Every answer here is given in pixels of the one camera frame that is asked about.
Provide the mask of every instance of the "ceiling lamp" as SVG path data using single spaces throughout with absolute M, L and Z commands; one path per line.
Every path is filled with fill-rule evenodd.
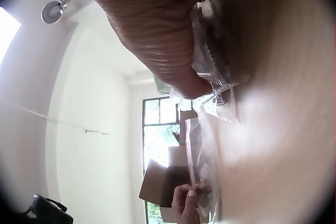
M 62 15 L 66 6 L 71 0 L 52 1 L 48 3 L 42 10 L 42 20 L 47 24 L 57 23 Z

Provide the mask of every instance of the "window pane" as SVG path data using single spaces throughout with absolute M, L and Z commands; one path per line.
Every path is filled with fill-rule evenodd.
M 145 124 L 159 123 L 159 100 L 145 102 Z
M 156 204 L 147 202 L 148 224 L 163 224 L 160 207 Z
M 176 122 L 176 104 L 171 99 L 162 99 L 160 102 L 160 123 Z
M 21 24 L 0 7 L 0 65 Z
M 191 110 L 191 100 L 183 99 L 180 103 L 180 110 L 181 111 Z
M 144 127 L 144 168 L 149 159 L 168 166 L 168 147 L 179 146 L 173 132 L 180 133 L 180 125 L 162 125 Z

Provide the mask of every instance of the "label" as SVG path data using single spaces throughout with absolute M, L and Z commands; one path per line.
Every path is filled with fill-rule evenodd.
M 218 95 L 215 99 L 213 99 L 212 103 L 216 103 L 217 106 L 224 105 L 222 94 Z

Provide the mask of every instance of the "wall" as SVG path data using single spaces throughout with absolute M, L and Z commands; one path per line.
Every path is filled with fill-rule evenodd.
M 59 120 L 80 126 L 59 123 L 56 137 L 60 200 L 76 223 L 132 223 L 129 89 L 105 49 L 84 29 L 60 101 Z
M 131 90 L 130 105 L 130 172 L 132 181 L 132 207 L 134 223 L 146 223 L 144 201 L 139 199 L 139 191 L 143 181 L 143 100 L 165 97 L 156 91 L 154 83 L 135 86 Z
M 2 3 L 22 26 L 0 66 L 0 158 L 2 187 L 19 211 L 34 194 L 48 195 L 44 167 L 46 120 L 8 102 L 47 115 L 56 76 L 74 32 L 63 21 L 41 20 L 45 0 Z

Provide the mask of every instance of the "clear plastic packaging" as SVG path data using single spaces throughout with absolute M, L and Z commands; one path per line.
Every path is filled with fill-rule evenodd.
M 205 111 L 213 116 L 235 122 L 237 118 L 233 87 L 246 81 L 248 75 L 237 71 L 230 58 L 238 53 L 238 47 L 225 31 L 213 1 L 199 3 L 191 11 L 195 40 L 192 67 L 198 76 L 206 79 L 212 86 L 211 94 L 194 99 L 192 104 L 198 114 L 204 107 Z M 173 89 L 171 98 L 176 103 L 184 99 Z
M 202 109 L 198 118 L 186 120 L 186 150 L 192 185 L 202 192 L 198 208 L 210 223 L 220 220 L 221 192 L 218 146 L 211 123 Z

